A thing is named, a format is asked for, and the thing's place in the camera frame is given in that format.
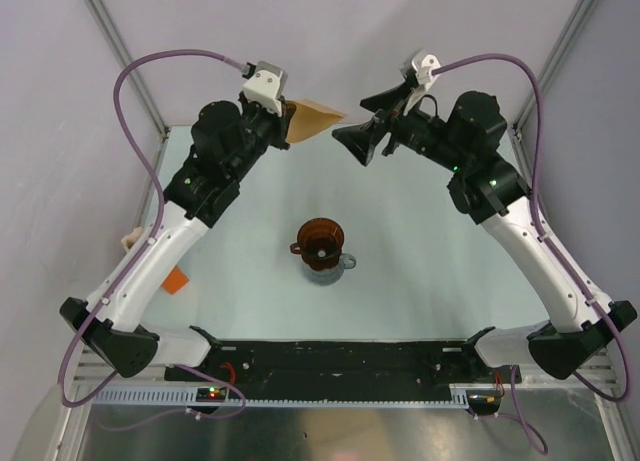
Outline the brown paper coffee filter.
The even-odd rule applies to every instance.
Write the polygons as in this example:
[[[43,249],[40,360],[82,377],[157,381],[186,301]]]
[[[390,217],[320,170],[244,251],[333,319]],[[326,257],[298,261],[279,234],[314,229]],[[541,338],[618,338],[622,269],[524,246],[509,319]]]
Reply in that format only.
[[[308,99],[293,102],[297,110],[288,135],[290,144],[303,142],[346,118],[345,113]]]

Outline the amber glass coffee dripper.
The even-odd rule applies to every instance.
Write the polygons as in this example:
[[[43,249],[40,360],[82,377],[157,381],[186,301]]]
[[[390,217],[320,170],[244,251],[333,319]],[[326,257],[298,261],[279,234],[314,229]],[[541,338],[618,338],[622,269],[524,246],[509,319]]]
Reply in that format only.
[[[289,247],[313,271],[332,269],[339,264],[344,246],[344,231],[328,218],[314,218],[299,229],[296,241]]]

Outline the clear glass pitcher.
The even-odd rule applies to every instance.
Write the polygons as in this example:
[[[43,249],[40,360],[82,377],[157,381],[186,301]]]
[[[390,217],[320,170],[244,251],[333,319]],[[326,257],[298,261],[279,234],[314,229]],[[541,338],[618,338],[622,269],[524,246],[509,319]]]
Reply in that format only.
[[[349,253],[344,253],[340,256],[338,264],[335,267],[314,270],[309,265],[303,263],[302,273],[308,281],[315,285],[329,286],[338,282],[345,271],[355,268],[356,265],[356,258]]]

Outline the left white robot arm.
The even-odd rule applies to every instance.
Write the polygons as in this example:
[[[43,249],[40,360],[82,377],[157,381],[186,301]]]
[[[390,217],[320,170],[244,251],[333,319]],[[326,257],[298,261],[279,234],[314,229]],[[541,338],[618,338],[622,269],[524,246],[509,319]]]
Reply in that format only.
[[[98,289],[63,302],[62,318],[118,375],[130,378],[150,365],[174,364],[187,365],[201,380],[220,372],[222,357],[203,329],[147,328],[142,316],[172,269],[239,196],[258,159],[270,147],[288,149],[296,107],[287,100],[281,107],[281,114],[273,114],[246,98],[203,107],[190,131],[188,155],[163,190],[160,218]]]

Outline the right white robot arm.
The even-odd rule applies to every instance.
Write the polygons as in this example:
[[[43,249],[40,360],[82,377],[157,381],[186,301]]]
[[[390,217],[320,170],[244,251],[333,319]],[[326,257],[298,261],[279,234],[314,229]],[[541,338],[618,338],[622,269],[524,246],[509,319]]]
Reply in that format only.
[[[541,300],[547,320],[472,337],[474,349],[461,359],[464,374],[483,382],[503,365],[535,364],[568,378],[636,320],[635,308],[589,280],[532,207],[529,184],[498,152],[507,122],[494,96],[467,91],[443,120],[421,111],[411,95],[401,84],[363,99],[372,118],[334,130],[333,138],[362,165],[386,140],[385,156],[403,146],[451,171],[447,189],[455,208],[502,246]]]

